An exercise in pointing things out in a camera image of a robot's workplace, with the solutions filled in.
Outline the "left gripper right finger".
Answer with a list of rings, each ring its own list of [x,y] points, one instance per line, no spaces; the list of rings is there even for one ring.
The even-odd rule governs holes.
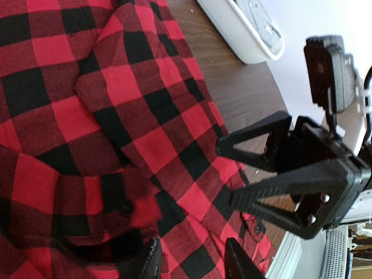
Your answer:
[[[225,278],[266,279],[235,238],[226,240]]]

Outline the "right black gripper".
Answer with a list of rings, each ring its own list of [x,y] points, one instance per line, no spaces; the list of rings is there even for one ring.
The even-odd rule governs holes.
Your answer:
[[[338,227],[359,195],[371,189],[371,154],[363,148],[354,155],[308,117],[299,117],[289,131],[291,122],[286,111],[275,112],[220,137],[216,153],[278,174],[233,191],[232,209],[312,239]]]

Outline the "white plastic tub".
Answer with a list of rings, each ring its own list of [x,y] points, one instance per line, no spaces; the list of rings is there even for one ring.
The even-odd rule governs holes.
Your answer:
[[[237,58],[244,64],[254,65],[268,60],[277,61],[282,57],[285,49],[283,37],[280,53],[272,54],[236,1],[199,0],[198,4]]]

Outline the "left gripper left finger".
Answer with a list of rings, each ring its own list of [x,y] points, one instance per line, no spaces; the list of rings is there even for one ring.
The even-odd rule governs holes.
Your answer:
[[[117,264],[119,278],[161,278],[162,247],[159,238],[152,238],[135,255],[125,257]]]

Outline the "red black plaid shirt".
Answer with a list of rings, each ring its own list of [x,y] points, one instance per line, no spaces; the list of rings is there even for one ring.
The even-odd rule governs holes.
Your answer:
[[[224,278],[235,238],[273,248],[228,205],[242,166],[166,1],[1,2],[1,277]]]

